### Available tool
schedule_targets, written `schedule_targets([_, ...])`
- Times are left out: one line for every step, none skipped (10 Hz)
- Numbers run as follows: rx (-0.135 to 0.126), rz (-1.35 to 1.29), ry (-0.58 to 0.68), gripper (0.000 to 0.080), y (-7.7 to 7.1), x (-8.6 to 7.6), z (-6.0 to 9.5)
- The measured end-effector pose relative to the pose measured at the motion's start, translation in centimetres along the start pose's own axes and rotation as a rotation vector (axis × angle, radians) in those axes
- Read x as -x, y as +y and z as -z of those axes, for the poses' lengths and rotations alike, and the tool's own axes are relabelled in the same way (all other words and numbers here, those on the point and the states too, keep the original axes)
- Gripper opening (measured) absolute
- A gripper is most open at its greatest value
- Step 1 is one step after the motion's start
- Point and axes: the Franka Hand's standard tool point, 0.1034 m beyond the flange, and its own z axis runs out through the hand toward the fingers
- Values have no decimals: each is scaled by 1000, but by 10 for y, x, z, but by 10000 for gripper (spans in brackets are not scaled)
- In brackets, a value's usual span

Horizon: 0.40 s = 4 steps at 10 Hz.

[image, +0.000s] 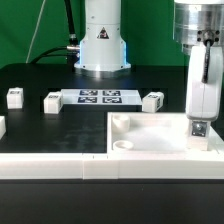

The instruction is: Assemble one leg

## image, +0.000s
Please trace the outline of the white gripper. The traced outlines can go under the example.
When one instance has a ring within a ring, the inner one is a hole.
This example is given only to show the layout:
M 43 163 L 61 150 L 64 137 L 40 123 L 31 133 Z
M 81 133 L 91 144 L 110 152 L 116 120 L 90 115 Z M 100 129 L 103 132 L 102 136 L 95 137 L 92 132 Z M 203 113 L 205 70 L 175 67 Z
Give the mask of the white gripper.
M 219 114 L 223 77 L 223 50 L 221 47 L 210 48 L 208 80 L 203 83 L 205 54 L 205 46 L 194 46 L 191 50 L 185 107 L 186 116 L 190 120 L 214 121 Z M 207 129 L 207 122 L 193 121 L 191 135 L 205 137 Z

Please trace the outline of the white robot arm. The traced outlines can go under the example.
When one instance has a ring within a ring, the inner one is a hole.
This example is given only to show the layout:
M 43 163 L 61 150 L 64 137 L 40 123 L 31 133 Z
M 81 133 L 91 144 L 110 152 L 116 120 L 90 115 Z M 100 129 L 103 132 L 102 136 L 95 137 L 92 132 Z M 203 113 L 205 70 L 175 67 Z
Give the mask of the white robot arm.
M 80 42 L 79 70 L 127 69 L 120 35 L 121 0 L 85 0 L 86 33 Z M 174 0 L 173 39 L 190 57 L 186 116 L 189 135 L 207 137 L 219 114 L 224 74 L 224 0 Z

